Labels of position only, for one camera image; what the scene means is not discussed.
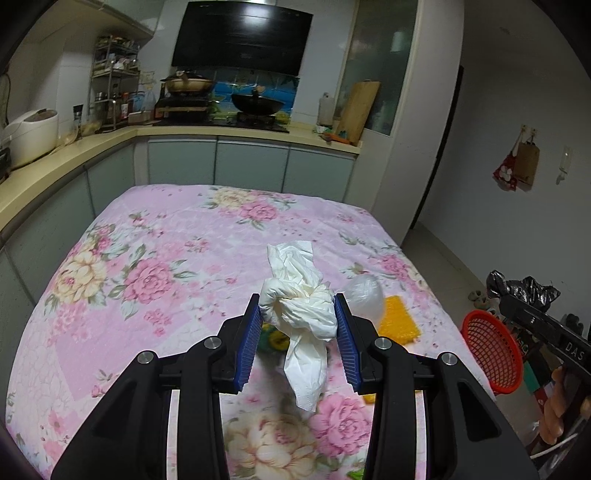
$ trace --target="rice cooker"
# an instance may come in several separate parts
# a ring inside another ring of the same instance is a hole
[[[0,146],[10,149],[12,169],[26,165],[57,145],[59,117],[55,110],[32,110],[11,122],[2,132]]]

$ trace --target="cutting board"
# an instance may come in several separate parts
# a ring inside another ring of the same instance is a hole
[[[378,94],[379,82],[359,82],[353,85],[349,100],[340,117],[336,133],[343,130],[347,132],[347,140],[357,146],[365,122],[368,119],[369,111],[374,104],[375,96]]]

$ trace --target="metal screw head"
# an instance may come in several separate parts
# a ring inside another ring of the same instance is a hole
[[[142,365],[149,364],[152,360],[154,360],[154,354],[152,352],[141,352],[138,355],[138,362]]]
[[[450,367],[452,367],[453,365],[455,365],[457,363],[457,357],[451,352],[445,352],[441,356],[441,360],[443,361],[444,364],[449,365]]]
[[[392,340],[386,337],[379,337],[375,339],[374,345],[380,350],[388,350],[392,346]]]
[[[205,345],[205,348],[215,350],[222,344],[222,340],[218,337],[209,337],[205,339],[205,342],[203,342],[203,344]]]

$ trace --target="black garbage bag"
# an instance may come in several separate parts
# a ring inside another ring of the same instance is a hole
[[[486,291],[493,299],[513,295],[541,312],[547,312],[550,304],[560,297],[560,291],[557,288],[552,285],[540,285],[534,277],[505,280],[505,276],[497,270],[493,270],[486,278]]]

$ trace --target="tile backsplash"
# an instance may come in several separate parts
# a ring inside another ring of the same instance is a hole
[[[216,117],[227,118],[235,115],[238,109],[232,103],[232,94],[250,95],[256,86],[265,88],[264,97],[283,103],[275,117],[281,123],[289,123],[293,111],[299,80],[297,77],[280,73],[263,72],[250,69],[199,69],[199,75],[216,82],[213,98],[216,103]]]

